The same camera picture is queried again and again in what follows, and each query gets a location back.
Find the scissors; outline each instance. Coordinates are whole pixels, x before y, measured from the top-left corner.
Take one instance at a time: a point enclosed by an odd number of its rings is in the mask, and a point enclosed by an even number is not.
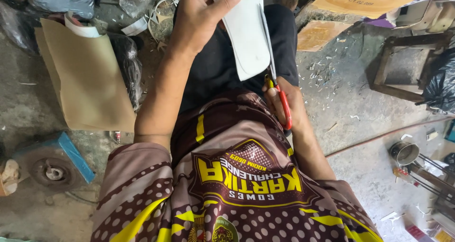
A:
[[[292,128],[292,117],[291,117],[291,110],[289,108],[289,103],[287,102],[286,94],[284,91],[281,91],[280,86],[277,83],[277,72],[275,70],[275,61],[273,60],[273,53],[272,53],[272,43],[270,41],[270,35],[268,34],[268,27],[267,21],[265,20],[264,9],[259,4],[259,13],[261,13],[262,17],[262,24],[264,25],[264,31],[267,38],[268,49],[270,52],[270,65],[268,66],[268,74],[265,75],[265,82],[268,88],[276,88],[278,90],[278,95],[281,100],[281,104],[284,110],[284,117],[286,118],[286,124],[281,124],[283,129],[289,130]]]

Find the black pants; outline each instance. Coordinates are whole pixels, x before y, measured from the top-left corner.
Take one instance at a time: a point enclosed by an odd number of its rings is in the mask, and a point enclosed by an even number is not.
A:
[[[264,13],[277,76],[282,76],[292,85],[298,86],[299,76],[295,63],[297,28],[294,15],[279,4],[265,6]],[[177,10],[174,13],[174,24],[176,16]],[[204,105],[214,96],[235,88],[248,89],[263,97],[261,88],[265,74],[266,71],[246,81],[240,81],[228,33],[217,26],[211,39],[191,65],[179,113]]]

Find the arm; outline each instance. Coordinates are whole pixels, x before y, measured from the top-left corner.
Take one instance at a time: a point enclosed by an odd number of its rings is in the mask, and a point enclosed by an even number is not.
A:
[[[182,0],[155,86],[145,98],[134,126],[134,142],[155,142],[170,148],[183,90],[194,57],[213,35],[217,23],[240,0]]]
[[[281,90],[286,93],[293,126],[292,138],[294,154],[296,155],[299,169],[313,180],[336,180],[332,168],[322,152],[321,147],[313,133],[313,127],[308,119],[304,100],[298,87],[292,86],[283,77],[277,78]],[[276,113],[280,121],[284,121],[284,111],[276,88],[267,88],[265,98],[272,113]]]

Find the red scissors handle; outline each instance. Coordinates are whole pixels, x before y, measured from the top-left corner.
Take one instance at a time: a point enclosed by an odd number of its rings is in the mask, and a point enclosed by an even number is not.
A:
[[[292,128],[291,109],[289,108],[289,103],[287,102],[287,97],[284,91],[281,91],[278,84],[275,85],[275,88],[278,89],[278,95],[280,96],[281,104],[283,105],[284,117],[286,118],[286,124],[280,124],[285,130],[289,130]]]

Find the printed jersey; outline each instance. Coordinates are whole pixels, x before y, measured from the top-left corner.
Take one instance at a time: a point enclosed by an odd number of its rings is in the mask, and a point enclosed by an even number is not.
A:
[[[93,242],[382,241],[348,183],[298,169],[254,93],[179,117],[171,151],[136,143],[111,153]]]

